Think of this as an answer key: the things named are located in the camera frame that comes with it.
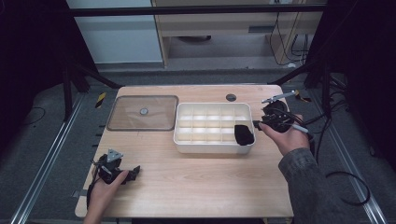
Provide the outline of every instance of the person's hand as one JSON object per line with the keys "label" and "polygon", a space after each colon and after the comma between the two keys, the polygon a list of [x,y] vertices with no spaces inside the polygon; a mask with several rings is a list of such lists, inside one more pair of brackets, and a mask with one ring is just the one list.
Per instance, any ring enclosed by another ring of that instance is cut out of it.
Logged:
{"label": "person's hand", "polygon": [[266,124],[259,123],[259,125],[262,131],[276,143],[283,156],[300,147],[309,148],[306,133],[292,127],[285,133],[279,133]]}
{"label": "person's hand", "polygon": [[128,175],[128,171],[122,171],[119,176],[111,183],[107,184],[103,179],[98,179],[91,192],[90,206],[84,224],[100,223],[103,213],[119,189],[122,181]]}

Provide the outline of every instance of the wooden table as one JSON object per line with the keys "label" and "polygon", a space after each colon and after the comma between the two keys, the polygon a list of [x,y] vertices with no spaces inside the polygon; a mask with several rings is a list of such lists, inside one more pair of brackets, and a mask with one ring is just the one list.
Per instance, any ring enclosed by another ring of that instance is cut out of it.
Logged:
{"label": "wooden table", "polygon": [[[282,93],[274,85],[123,87],[123,95],[176,95],[180,103],[250,105],[260,119],[262,99]],[[287,182],[277,168],[282,156],[274,142],[255,130],[256,143],[246,155],[182,154],[170,132],[111,132],[105,130],[94,159],[114,148],[124,156],[120,168],[141,172],[121,186],[106,217],[292,217]],[[87,173],[84,189],[92,182]],[[76,215],[86,215],[80,196]]]}

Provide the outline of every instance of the gray sleeve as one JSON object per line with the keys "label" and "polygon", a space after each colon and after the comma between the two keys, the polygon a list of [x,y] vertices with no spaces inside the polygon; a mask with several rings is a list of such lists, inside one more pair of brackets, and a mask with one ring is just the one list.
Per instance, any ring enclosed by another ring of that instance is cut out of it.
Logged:
{"label": "gray sleeve", "polygon": [[308,148],[286,154],[279,169],[289,186],[294,223],[358,223],[319,170]]}

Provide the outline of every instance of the small round object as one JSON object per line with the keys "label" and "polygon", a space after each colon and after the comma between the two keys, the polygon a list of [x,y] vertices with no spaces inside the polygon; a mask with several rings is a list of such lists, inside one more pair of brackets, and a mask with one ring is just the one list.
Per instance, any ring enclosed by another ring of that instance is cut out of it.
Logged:
{"label": "small round object", "polygon": [[140,114],[141,115],[147,115],[148,113],[149,113],[149,110],[147,108],[140,109]]}
{"label": "small round object", "polygon": [[232,93],[227,94],[227,95],[225,96],[225,98],[226,98],[229,102],[234,102],[234,101],[236,100],[236,96],[235,96],[234,94],[232,94]]}

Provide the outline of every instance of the gray floor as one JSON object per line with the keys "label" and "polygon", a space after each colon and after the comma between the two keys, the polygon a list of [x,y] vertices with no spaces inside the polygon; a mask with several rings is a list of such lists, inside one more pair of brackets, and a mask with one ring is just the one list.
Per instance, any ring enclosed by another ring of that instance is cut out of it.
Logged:
{"label": "gray floor", "polygon": [[[272,57],[271,49],[262,35],[252,36],[212,36],[210,41],[194,41],[174,38],[170,51],[170,63],[166,68],[136,69],[128,73],[105,73],[105,77],[123,85],[183,85],[183,84],[224,84],[224,83],[266,83],[286,75],[292,68],[278,65]],[[293,66],[299,66],[296,58]],[[315,99],[320,88],[301,88],[304,75],[298,76],[283,86],[284,91],[299,89],[303,97]],[[70,223],[80,222],[74,209],[78,199],[72,194],[81,190],[86,174],[91,166],[96,146],[106,124],[108,114],[117,94],[102,83],[89,78],[92,87],[89,93],[76,93],[74,100],[81,99],[81,107],[75,122],[62,143],[55,163],[34,198],[35,204],[28,211],[29,222]],[[106,99],[100,108],[94,108],[98,95],[106,92]],[[334,102],[343,100],[342,95],[334,95]],[[287,99],[290,111],[303,114],[311,119],[320,114],[315,103]],[[35,175],[52,146],[63,124],[62,85],[42,91],[35,98],[31,114],[20,133],[12,141],[11,154],[1,161],[0,177],[0,223],[8,223],[21,204]],[[388,163],[369,154],[369,145],[357,125],[353,115],[346,110],[347,104],[334,109],[332,125],[323,137],[319,154],[319,166],[323,173],[345,170],[339,146],[334,142],[334,130],[343,141],[348,155],[370,187],[386,222],[370,220],[367,207],[349,206],[348,209],[361,223],[396,223],[396,174]],[[309,126],[312,132],[319,132],[324,120]],[[348,178],[331,179],[340,197],[358,200],[355,187]]]}

